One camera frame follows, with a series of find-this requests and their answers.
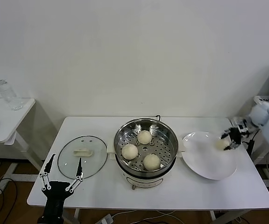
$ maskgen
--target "silver pot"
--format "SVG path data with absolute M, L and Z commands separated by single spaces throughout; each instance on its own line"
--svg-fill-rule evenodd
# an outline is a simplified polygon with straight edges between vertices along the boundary
M 149 131 L 152 140 L 143 145 L 138 142 L 137 135 L 140 131 Z M 139 154 L 133 160 L 122 156 L 122 148 L 126 144 L 133 144 L 138 148 Z M 135 119 L 124 124 L 114 138 L 116 160 L 119 166 L 128 174 L 141 179 L 158 178 L 166 174 L 174 165 L 178 152 L 178 140 L 175 133 L 165 123 L 150 119 Z M 156 154 L 160 160 L 160 168 L 148 171 L 144 168 L 143 160 L 148 154 Z

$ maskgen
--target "wooden floor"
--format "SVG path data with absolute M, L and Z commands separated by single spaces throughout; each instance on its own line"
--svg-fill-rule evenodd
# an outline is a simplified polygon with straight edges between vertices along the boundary
M 10 162 L 3 162 L 0 166 L 0 177 L 5 173 L 9 167 Z M 20 163 L 15 171 L 20 174 L 37 174 L 38 171 L 30 163 Z M 43 208 L 31 207 L 27 205 L 27 197 L 32 189 L 33 183 L 18 182 L 18 199 L 10 213 L 6 224 L 36 224 L 38 217 L 42 215 Z M 8 212 L 15 199 L 15 187 L 13 183 L 9 183 L 5 189 L 5 205 L 0 213 L 0 224 L 4 222 Z M 95 224 L 106 214 L 115 214 L 120 210 L 81 210 L 79 220 L 82 224 Z M 160 215 L 156 211 L 136 211 L 127 214 L 121 214 L 114 218 L 115 224 L 129 224 L 131 222 L 139 221 L 147 217 L 155 217 Z M 185 224 L 208 224 L 210 223 L 210 215 L 208 211 L 176 211 L 174 216 L 180 218 Z M 250 224 L 269 224 L 269 210 L 253 210 L 243 216 Z M 164 221 L 168 224 L 181 224 L 178 220 L 172 217 L 161 217 L 149 220 L 151 222 Z

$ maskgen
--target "glass pot lid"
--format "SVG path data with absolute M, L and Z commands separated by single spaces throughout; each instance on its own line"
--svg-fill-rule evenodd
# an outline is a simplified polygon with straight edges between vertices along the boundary
M 106 144 L 94 136 L 78 137 L 64 146 L 58 157 L 60 172 L 75 179 L 79 158 L 82 158 L 83 178 L 96 174 L 106 162 Z

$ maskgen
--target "power strip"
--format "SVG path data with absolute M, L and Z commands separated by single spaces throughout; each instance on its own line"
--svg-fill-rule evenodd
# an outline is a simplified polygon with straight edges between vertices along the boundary
M 104 216 L 101 220 L 99 220 L 95 224 L 112 224 L 113 222 L 114 222 L 114 220 L 113 220 L 111 214 L 107 214 L 106 216 Z

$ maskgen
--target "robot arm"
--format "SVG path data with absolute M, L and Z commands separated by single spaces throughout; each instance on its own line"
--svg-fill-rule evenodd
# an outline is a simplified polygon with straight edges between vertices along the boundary
M 233 127 L 225 130 L 221 139 L 229 135 L 231 139 L 230 146 L 224 150 L 235 149 L 241 142 L 248 138 L 250 134 L 261 130 L 265 140 L 269 143 L 269 103 L 262 103 L 252 108 L 251 113 L 245 118 L 234 118 Z
M 75 188 L 83 181 L 82 159 L 79 158 L 76 179 L 69 182 L 50 181 L 49 173 L 55 154 L 52 155 L 50 161 L 46 164 L 44 172 L 39 174 L 42 180 L 41 191 L 47 197 L 44 212 L 38 219 L 38 224 L 63 224 L 62 218 L 64 201 L 70 197 Z

